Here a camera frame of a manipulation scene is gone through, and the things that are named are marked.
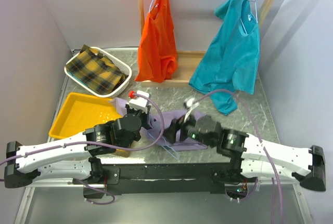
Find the purple t-shirt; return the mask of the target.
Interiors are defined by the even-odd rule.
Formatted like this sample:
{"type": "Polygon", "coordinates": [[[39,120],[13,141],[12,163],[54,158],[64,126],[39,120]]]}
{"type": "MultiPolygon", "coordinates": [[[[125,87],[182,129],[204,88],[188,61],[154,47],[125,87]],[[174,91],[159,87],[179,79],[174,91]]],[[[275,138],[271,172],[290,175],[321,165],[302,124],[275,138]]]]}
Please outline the purple t-shirt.
{"type": "MultiPolygon", "coordinates": [[[[125,99],[114,98],[112,100],[109,100],[109,103],[116,108],[118,114],[120,114],[121,116],[126,115],[125,104],[127,103],[127,101],[125,99]]],[[[173,111],[162,112],[165,129],[167,129],[170,126],[171,120],[173,120],[174,118],[180,118],[181,116],[185,115],[185,113],[186,110],[173,110],[173,111]]],[[[145,138],[149,140],[149,142],[153,142],[160,134],[161,119],[159,114],[150,114],[149,120],[152,129],[146,130],[142,127],[141,133],[144,135],[145,138]]],[[[171,146],[176,152],[190,151],[190,150],[204,150],[207,148],[206,145],[192,138],[186,138],[183,142],[169,143],[169,146],[171,146]]]]}

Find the blue wire hanger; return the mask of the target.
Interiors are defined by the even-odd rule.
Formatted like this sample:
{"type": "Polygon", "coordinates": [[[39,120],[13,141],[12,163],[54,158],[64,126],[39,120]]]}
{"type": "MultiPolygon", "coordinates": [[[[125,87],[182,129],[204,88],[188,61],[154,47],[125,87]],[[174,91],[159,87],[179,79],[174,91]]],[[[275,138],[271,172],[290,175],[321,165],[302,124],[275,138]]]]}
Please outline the blue wire hanger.
{"type": "Polygon", "coordinates": [[[167,151],[169,155],[171,155],[178,161],[180,160],[180,155],[171,146],[169,146],[167,139],[164,138],[163,136],[155,143],[155,145],[161,146],[163,149],[167,151]]]}

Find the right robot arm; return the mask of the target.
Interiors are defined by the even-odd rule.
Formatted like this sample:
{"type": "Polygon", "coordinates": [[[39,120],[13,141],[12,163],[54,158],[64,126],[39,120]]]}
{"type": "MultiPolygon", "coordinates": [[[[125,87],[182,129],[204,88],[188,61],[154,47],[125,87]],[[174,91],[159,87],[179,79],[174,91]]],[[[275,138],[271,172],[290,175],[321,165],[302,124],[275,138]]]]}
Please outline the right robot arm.
{"type": "Polygon", "coordinates": [[[325,156],[320,146],[296,148],[260,140],[252,134],[224,128],[207,115],[173,119],[163,135],[171,143],[191,138],[215,148],[230,158],[227,171],[232,181],[278,177],[308,190],[326,191],[325,156]]]}

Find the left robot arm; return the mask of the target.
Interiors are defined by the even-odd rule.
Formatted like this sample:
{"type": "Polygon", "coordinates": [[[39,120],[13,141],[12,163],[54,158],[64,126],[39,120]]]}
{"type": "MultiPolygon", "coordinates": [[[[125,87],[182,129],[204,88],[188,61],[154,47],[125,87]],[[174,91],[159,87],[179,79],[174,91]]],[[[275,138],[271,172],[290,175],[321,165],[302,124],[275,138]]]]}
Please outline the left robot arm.
{"type": "Polygon", "coordinates": [[[29,186],[51,178],[74,178],[98,183],[104,171],[99,155],[130,151],[141,139],[141,128],[149,129],[150,105],[125,104],[126,114],[97,124],[71,137],[23,146],[12,141],[6,147],[4,184],[7,189],[29,186]]]}

